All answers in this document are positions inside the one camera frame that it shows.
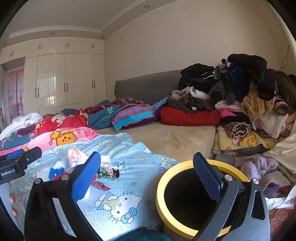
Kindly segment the red floral quilt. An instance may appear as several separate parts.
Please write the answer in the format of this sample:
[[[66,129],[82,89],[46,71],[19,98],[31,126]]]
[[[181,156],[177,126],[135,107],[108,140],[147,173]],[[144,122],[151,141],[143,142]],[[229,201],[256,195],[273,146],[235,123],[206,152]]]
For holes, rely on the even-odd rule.
[[[39,136],[61,128],[79,128],[84,126],[88,126],[88,114],[84,110],[79,109],[72,115],[56,114],[41,120],[35,127],[35,135]]]

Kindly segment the purple striped pillow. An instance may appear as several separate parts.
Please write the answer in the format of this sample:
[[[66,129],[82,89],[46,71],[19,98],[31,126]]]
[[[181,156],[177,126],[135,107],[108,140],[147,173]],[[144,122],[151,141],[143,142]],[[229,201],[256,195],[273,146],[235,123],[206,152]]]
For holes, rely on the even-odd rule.
[[[114,114],[112,125],[116,131],[148,125],[159,119],[167,104],[167,97],[155,104],[127,104]]]

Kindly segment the pink cartoon bear blanket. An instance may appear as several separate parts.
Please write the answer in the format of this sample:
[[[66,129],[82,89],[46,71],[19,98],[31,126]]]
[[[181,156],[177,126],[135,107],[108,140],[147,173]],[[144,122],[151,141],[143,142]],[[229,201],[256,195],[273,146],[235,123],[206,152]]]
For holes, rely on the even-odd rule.
[[[90,141],[98,137],[99,134],[88,127],[79,128],[61,128],[53,132],[43,133],[26,144],[1,151],[1,156],[18,151],[20,149],[30,150],[39,147],[42,152],[56,146],[71,144],[75,142]]]

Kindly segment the red cushion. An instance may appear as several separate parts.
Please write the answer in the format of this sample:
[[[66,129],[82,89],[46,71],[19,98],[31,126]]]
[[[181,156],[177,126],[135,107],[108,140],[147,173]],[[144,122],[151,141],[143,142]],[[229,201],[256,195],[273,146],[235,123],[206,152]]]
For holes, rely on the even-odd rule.
[[[217,111],[200,111],[185,113],[174,108],[163,108],[160,112],[161,122],[171,126],[218,126],[220,116]]]

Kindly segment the blue leaf pattern quilt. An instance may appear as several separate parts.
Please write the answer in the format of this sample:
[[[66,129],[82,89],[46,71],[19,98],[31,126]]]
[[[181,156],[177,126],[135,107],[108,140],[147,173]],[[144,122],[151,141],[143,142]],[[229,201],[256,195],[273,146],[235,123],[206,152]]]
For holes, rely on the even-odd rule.
[[[112,119],[114,114],[122,108],[122,106],[115,105],[106,100],[103,101],[101,105],[96,105],[94,107],[97,109],[97,111],[94,113],[87,113],[86,109],[82,110],[88,114],[88,126],[85,127],[96,130],[112,127]],[[72,115],[78,110],[79,109],[66,108],[61,111],[61,114]]]

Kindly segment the white plastic bag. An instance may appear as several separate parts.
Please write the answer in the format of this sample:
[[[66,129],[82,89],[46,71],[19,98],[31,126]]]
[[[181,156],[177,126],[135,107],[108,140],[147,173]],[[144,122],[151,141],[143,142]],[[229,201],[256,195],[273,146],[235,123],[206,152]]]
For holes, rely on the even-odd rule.
[[[75,168],[78,165],[84,164],[89,156],[85,154],[83,151],[80,151],[77,149],[76,146],[73,146],[69,151],[68,151],[68,162],[69,162],[69,167],[71,169]]]

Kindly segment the green black snack wrapper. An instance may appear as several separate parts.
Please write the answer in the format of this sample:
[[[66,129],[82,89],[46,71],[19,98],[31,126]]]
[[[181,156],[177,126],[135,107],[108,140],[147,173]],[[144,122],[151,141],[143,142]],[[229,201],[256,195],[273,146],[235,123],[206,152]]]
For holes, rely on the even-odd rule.
[[[118,179],[120,176],[120,171],[114,168],[100,167],[97,174],[99,179],[106,178],[106,177]]]

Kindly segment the pile of dark clothes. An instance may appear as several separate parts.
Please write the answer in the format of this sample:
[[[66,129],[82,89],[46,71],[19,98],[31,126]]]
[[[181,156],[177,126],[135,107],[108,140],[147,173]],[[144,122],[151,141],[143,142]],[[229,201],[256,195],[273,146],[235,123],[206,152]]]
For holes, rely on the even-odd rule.
[[[215,110],[230,138],[251,131],[287,137],[295,121],[295,75],[268,68],[257,55],[231,54],[217,66],[200,63],[181,71],[168,107],[185,113]]]

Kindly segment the yellow cartoon blanket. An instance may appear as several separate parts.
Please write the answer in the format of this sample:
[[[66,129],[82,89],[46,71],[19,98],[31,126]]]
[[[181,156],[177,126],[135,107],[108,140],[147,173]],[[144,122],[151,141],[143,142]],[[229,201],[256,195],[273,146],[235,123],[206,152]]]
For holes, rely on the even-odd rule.
[[[221,151],[235,151],[245,148],[263,146],[266,149],[273,148],[277,143],[284,140],[284,137],[261,138],[258,133],[251,131],[250,135],[244,138],[230,138],[222,126],[216,129],[212,153],[218,154]]]

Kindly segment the yellow rimmed black trash bin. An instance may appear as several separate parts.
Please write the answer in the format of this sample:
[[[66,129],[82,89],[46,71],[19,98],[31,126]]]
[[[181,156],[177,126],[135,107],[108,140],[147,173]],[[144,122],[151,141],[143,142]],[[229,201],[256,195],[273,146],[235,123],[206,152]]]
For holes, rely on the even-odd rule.
[[[170,240],[191,240],[218,207],[194,170],[193,161],[170,168],[160,179],[156,207]]]

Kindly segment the grey headboard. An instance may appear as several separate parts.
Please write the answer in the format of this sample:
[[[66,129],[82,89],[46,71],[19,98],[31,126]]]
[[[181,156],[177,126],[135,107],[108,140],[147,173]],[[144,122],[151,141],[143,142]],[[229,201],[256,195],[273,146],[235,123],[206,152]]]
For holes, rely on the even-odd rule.
[[[144,103],[156,103],[178,88],[180,70],[171,70],[118,80],[114,86],[114,96],[133,98]]]

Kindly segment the beige bed sheet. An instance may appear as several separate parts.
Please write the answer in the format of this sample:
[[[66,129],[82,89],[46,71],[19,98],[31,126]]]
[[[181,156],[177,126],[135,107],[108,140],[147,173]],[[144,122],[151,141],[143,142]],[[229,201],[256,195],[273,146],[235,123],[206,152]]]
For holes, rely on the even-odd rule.
[[[170,126],[155,121],[149,125],[116,131],[113,127],[97,130],[101,135],[128,133],[133,143],[142,142],[157,154],[179,162],[191,160],[200,152],[205,158],[211,156],[216,128],[214,126]]]

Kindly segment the red snack wrapper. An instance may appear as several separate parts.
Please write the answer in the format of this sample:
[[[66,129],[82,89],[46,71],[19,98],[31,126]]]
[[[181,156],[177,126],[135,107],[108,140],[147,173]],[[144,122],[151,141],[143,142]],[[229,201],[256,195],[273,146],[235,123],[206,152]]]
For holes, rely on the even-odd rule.
[[[96,176],[94,176],[94,178],[93,178],[93,180],[91,182],[91,185],[93,185],[94,187],[98,188],[99,190],[107,191],[107,190],[110,190],[111,189],[110,187],[106,186],[102,182],[98,181]]]

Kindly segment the light blue Hello Kitty blanket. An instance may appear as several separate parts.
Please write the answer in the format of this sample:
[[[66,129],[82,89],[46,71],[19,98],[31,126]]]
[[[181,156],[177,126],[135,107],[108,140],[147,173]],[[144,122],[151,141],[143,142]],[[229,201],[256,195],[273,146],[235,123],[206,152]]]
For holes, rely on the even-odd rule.
[[[57,146],[43,152],[31,163],[23,177],[10,183],[10,194],[15,196],[14,208],[20,228],[25,224],[25,211],[33,182],[37,178],[49,181],[50,168],[63,167],[71,172],[68,151],[76,146],[87,155],[98,152],[108,166],[120,171],[116,178],[102,178],[110,187],[104,191],[91,185],[79,208],[103,240],[117,237],[141,227],[158,230],[162,221],[158,215],[155,195],[162,175],[177,161],[150,151],[142,142],[133,143],[130,135],[100,135],[93,140]]]

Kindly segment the white garment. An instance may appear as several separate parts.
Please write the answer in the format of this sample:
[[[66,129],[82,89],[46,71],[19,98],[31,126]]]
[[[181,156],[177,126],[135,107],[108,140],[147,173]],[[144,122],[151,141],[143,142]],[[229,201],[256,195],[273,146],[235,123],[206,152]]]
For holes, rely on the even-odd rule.
[[[1,132],[1,141],[4,138],[9,137],[12,133],[16,133],[19,129],[36,125],[42,119],[43,117],[39,113],[30,113],[26,116],[18,116]]]

